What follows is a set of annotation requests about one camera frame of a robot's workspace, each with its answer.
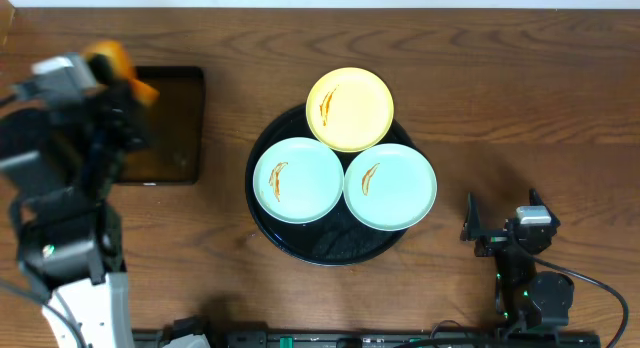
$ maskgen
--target wire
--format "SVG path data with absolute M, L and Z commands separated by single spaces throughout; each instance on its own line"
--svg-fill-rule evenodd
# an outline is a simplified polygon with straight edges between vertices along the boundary
M 431 331 L 431 334 L 429 334 L 429 339 L 433 339 L 435 338 L 436 334 L 438 333 L 438 329 L 440 329 L 440 326 L 445 324 L 445 323 L 453 323 L 455 325 L 457 325 L 458 327 L 460 327 L 461 329 L 464 329 L 464 327 L 462 326 L 462 324 L 452 320 L 452 319 L 445 319 L 443 321 L 441 321 L 440 323 L 438 323 L 435 327 L 433 327 L 433 330 Z M 462 333 L 464 333 L 464 336 L 469 338 L 469 334 L 467 334 L 467 332 L 462 331 Z
M 13 103 L 13 101 L 15 101 L 16 98 L 17 97 L 16 97 L 15 94 L 11 94 L 11 95 L 9 95 L 7 97 L 4 97 L 4 98 L 0 99 L 0 108 L 6 106 L 9 103 Z
M 534 257 L 533 255 L 531 255 L 529 252 L 527 252 L 526 249 L 524 249 L 520 243 L 518 243 L 518 241 L 515 238 L 514 234 L 511 234 L 511 241 L 512 243 L 514 243 L 514 245 L 516 247 L 518 247 L 518 249 L 525 254 L 526 256 L 528 256 L 529 258 L 531 258 L 534 262 L 557 270 L 558 272 L 562 272 L 564 274 L 568 274 L 570 276 L 582 279 L 585 282 L 591 283 L 594 286 L 598 287 L 598 288 L 602 288 L 604 290 L 606 290 L 607 292 L 611 293 L 614 297 L 616 297 L 618 299 L 618 301 L 620 302 L 620 305 L 622 305 L 622 322 L 620 322 L 620 327 L 618 328 L 618 331 L 616 332 L 616 334 L 613 336 L 613 339 L 611 339 L 611 342 L 609 342 L 609 344 L 607 344 L 607 348 L 613 348 L 616 346 L 616 343 L 618 343 L 618 341 L 620 340 L 620 337 L 622 337 L 622 334 L 624 333 L 624 330 L 627 328 L 627 322 L 629 321 L 629 306 L 627 305 L 627 301 L 624 300 L 624 297 L 622 296 L 622 294 L 618 293 L 615 289 L 609 287 L 608 285 L 595 280 L 591 277 L 587 277 L 585 275 L 582 275 L 578 272 L 572 271 L 570 269 L 561 267 L 559 265 L 555 265 L 553 263 L 549 263 L 547 261 L 544 261 L 538 257 Z
M 15 295 L 17 295 L 19 297 L 22 297 L 22 298 L 24 298 L 24 299 L 26 299 L 26 300 L 28 300 L 28 301 L 30 301 L 32 303 L 40 305 L 44 309 L 46 309 L 49 312 L 51 312 L 58 319 L 60 319 L 60 321 L 62 321 L 62 323 L 64 323 L 65 326 L 67 326 L 67 328 L 71 332 L 71 335 L 73 335 L 73 338 L 75 339 L 76 343 L 78 344 L 78 348 L 86 348 L 86 343 L 84 342 L 84 338 L 82 337 L 82 333 L 80 333 L 78 328 L 76 328 L 71 322 L 69 322 L 69 320 L 65 316 L 62 315 L 62 313 L 58 312 L 53 307 L 48 305 L 47 302 L 42 300 L 35 293 L 30 292 L 30 291 L 25 290 L 25 289 L 22 289 L 22 288 L 20 288 L 18 286 L 15 286 L 15 285 L 7 282 L 6 280 L 4 280 L 2 278 L 0 278 L 0 288 L 3 288 L 6 291 L 8 291 L 9 293 L 13 293 L 13 294 L 15 294 Z
M 438 344 L 446 346 L 454 345 L 474 345 L 482 347 L 504 347 L 504 348 L 562 348 L 573 347 L 569 345 L 557 345 L 555 343 L 528 343 L 516 341 L 501 341 L 489 338 L 440 338 L 440 339 L 423 339 L 411 343 L 405 343 L 394 348 L 420 348 L 420 347 L 436 347 Z

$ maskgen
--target black cable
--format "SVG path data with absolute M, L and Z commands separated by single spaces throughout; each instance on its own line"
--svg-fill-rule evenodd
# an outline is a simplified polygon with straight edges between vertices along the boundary
M 530 343 L 519 341 L 501 341 L 489 338 L 440 338 L 440 339 L 423 339 L 411 343 L 404 343 L 394 348 L 420 348 L 435 347 L 438 344 L 452 345 L 474 345 L 480 347 L 503 347 L 503 348 L 563 348 L 574 347 L 566 344 L 557 345 L 555 343 Z
M 2 278 L 0 278 L 0 288 L 3 288 L 6 291 L 8 291 L 9 293 L 13 293 L 13 294 L 15 294 L 15 295 L 17 295 L 19 297 L 22 297 L 22 298 L 24 298 L 24 299 L 26 299 L 26 300 L 28 300 L 28 301 L 30 301 L 32 303 L 40 305 L 44 309 L 46 309 L 49 312 L 51 312 L 53 315 L 58 317 L 58 319 L 60 319 L 60 321 L 62 321 L 62 323 L 64 323 L 65 326 L 67 326 L 67 328 L 71 332 L 71 335 L 73 335 L 73 338 L 76 340 L 76 343 L 78 344 L 78 348 L 86 348 L 86 343 L 84 342 L 84 338 L 82 337 L 82 333 L 80 333 L 78 328 L 76 328 L 71 322 L 69 322 L 69 320 L 65 316 L 63 316 L 60 312 L 58 312 L 53 307 L 48 305 L 47 302 L 43 301 L 35 293 L 30 292 L 30 291 L 25 290 L 25 289 L 22 289 L 22 288 L 20 288 L 18 286 L 15 286 L 15 285 L 7 282 L 6 280 L 4 280 Z
M 464 329 L 462 324 L 454 321 L 453 319 L 445 319 L 445 320 L 441 321 L 440 323 L 436 324 L 435 327 L 433 327 L 433 330 L 431 331 L 431 334 L 429 334 L 429 339 L 435 338 L 436 334 L 438 334 L 438 329 L 440 329 L 440 326 L 442 326 L 445 323 L 453 323 L 453 324 L 457 325 L 458 327 L 460 327 L 461 329 Z M 469 334 L 467 334 L 467 332 L 462 331 L 462 333 L 464 333 L 465 337 L 469 338 Z
M 11 94 L 11 95 L 9 95 L 7 97 L 4 97 L 4 98 L 0 99 L 0 108 L 6 106 L 9 103 L 13 103 L 13 101 L 15 101 L 16 98 L 17 97 L 16 97 L 15 94 Z
M 622 294 L 618 293 L 615 289 L 609 287 L 608 285 L 595 280 L 591 277 L 587 277 L 585 275 L 582 275 L 578 272 L 574 272 L 570 269 L 561 267 L 559 265 L 555 265 L 553 263 L 549 263 L 547 261 L 544 261 L 538 257 L 534 257 L 533 255 L 531 255 L 529 252 L 527 252 L 526 249 L 524 249 L 520 243 L 518 243 L 518 240 L 515 238 L 514 234 L 511 234 L 511 241 L 512 243 L 518 247 L 518 249 L 525 254 L 526 256 L 528 256 L 529 258 L 531 258 L 534 262 L 557 270 L 558 272 L 562 272 L 564 274 L 568 274 L 570 276 L 576 277 L 578 279 L 582 279 L 585 282 L 591 283 L 594 286 L 598 287 L 598 288 L 602 288 L 604 290 L 606 290 L 607 292 L 611 293 L 614 297 L 616 297 L 618 299 L 618 301 L 620 301 L 620 305 L 622 305 L 622 322 L 620 323 L 620 327 L 618 328 L 618 331 L 616 332 L 616 334 L 613 336 L 613 339 L 611 339 L 611 342 L 609 342 L 609 344 L 607 344 L 607 348 L 613 348 L 616 346 L 616 343 L 618 343 L 618 341 L 620 340 L 620 337 L 622 337 L 622 334 L 624 333 L 624 330 L 627 328 L 627 322 L 629 321 L 629 306 L 627 305 L 627 301 L 624 300 L 624 297 L 622 296 Z

